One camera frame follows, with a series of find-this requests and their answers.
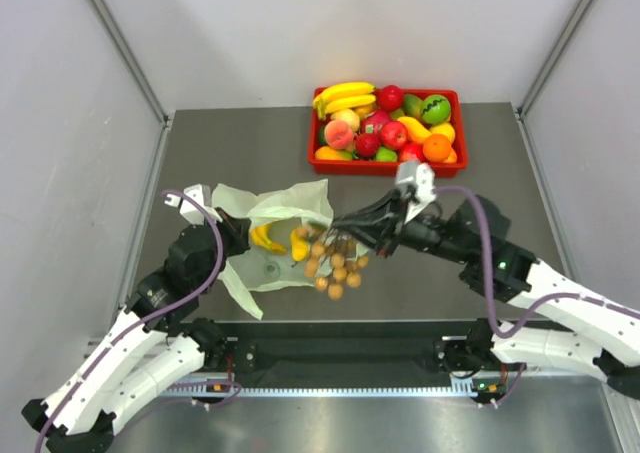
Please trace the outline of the brown longan cluster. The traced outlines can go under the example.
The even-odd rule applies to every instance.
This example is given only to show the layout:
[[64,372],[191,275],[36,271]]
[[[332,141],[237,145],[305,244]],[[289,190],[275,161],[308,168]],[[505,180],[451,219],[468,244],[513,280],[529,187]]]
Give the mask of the brown longan cluster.
[[326,293],[333,301],[343,298],[345,289],[359,288],[362,270],[370,258],[360,250],[355,239],[321,225],[303,225],[309,230],[308,257],[301,264],[303,274],[313,281],[314,288]]

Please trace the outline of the small yellow banana bunch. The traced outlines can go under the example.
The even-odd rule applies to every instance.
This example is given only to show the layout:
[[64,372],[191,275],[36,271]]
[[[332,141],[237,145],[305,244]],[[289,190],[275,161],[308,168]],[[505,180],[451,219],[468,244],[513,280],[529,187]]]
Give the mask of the small yellow banana bunch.
[[272,226],[273,222],[252,228],[249,232],[250,239],[257,247],[263,248],[273,254],[284,255],[288,252],[288,249],[284,245],[272,240],[269,236]]

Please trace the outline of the pale green plastic bag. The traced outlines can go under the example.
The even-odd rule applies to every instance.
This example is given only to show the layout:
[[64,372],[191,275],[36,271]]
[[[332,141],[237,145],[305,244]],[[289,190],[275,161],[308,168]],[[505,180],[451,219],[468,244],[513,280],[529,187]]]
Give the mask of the pale green plastic bag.
[[[333,219],[326,179],[258,195],[219,184],[212,192],[211,205],[232,217],[249,219],[252,228],[271,223],[278,232],[309,222],[328,225]],[[218,279],[230,297],[258,320],[263,311],[252,296],[254,292],[312,284],[303,264],[295,262],[289,252],[278,255],[255,245],[238,256],[230,255]]]

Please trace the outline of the yellow pear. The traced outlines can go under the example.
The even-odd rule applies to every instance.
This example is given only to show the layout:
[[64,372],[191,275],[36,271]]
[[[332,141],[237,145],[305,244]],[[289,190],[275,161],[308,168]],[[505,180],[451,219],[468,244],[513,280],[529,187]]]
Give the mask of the yellow pear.
[[304,261],[310,251],[308,243],[309,230],[306,227],[296,227],[290,235],[291,256],[295,262]]

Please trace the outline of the green striped melon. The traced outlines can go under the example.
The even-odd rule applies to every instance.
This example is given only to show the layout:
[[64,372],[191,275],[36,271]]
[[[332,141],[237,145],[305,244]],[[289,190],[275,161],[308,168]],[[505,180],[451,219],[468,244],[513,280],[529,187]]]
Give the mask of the green striped melon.
[[445,122],[451,114],[449,100],[441,94],[427,96],[420,107],[420,119],[426,124],[436,125]]

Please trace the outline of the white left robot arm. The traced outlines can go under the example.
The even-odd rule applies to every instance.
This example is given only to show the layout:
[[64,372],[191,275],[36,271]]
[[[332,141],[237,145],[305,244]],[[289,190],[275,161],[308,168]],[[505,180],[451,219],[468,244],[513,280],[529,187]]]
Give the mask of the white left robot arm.
[[211,320],[186,318],[225,269],[249,249],[251,222],[223,209],[197,210],[164,263],[138,282],[115,323],[55,392],[22,416],[51,452],[105,452],[149,402],[186,375],[226,362],[228,342]]

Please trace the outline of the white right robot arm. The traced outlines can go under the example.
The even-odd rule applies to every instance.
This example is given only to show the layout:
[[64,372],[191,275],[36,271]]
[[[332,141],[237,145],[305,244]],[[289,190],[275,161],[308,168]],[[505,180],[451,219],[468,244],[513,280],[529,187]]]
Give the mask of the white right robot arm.
[[463,269],[460,280],[481,294],[487,315],[463,340],[437,345],[441,368],[477,372],[500,366],[539,366],[588,375],[614,391],[639,397],[639,313],[598,295],[506,240],[510,222],[489,200],[462,188],[452,214],[409,215],[397,191],[333,220],[378,255],[403,246]]

